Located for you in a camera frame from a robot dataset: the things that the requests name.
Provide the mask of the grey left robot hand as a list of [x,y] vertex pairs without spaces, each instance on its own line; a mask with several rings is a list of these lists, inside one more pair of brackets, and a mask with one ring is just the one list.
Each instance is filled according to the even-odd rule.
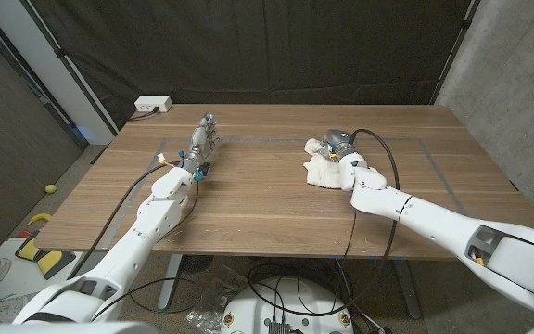
[[187,151],[182,157],[180,167],[190,172],[196,181],[202,180],[209,173],[209,156],[214,150],[219,137],[214,116],[206,112],[199,125],[192,133]]

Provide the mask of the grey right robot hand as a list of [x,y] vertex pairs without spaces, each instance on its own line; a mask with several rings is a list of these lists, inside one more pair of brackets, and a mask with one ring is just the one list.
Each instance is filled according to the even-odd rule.
[[356,152],[350,142],[350,134],[338,129],[328,130],[321,141],[317,152],[331,161],[339,162],[342,158]]

